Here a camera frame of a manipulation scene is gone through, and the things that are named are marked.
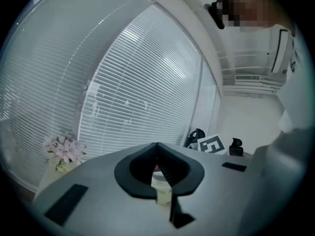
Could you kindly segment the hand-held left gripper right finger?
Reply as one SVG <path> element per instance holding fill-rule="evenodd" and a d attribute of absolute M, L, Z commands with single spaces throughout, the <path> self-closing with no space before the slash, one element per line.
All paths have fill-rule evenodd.
<path fill-rule="evenodd" d="M 250 160 L 162 143 L 158 165 L 172 188 L 169 220 L 159 236 L 238 236 L 252 189 Z"/>

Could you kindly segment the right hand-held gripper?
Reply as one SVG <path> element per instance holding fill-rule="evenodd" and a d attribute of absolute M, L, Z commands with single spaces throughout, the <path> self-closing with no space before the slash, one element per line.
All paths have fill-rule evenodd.
<path fill-rule="evenodd" d="M 196 143 L 192 143 L 190 148 L 212 154 L 227 154 L 227 148 L 223 144 L 219 134 L 200 138 Z"/>

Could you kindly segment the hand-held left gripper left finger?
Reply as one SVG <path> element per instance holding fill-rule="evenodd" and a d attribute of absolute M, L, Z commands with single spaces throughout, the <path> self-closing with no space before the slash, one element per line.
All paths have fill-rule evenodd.
<path fill-rule="evenodd" d="M 147 144 L 90 159 L 47 186 L 33 203 L 36 217 L 53 236 L 174 236 L 170 209 L 155 200 L 131 197 L 116 182 L 114 169 L 124 157 Z M 60 215 L 46 217 L 48 210 L 72 186 L 86 192 L 66 221 Z"/>

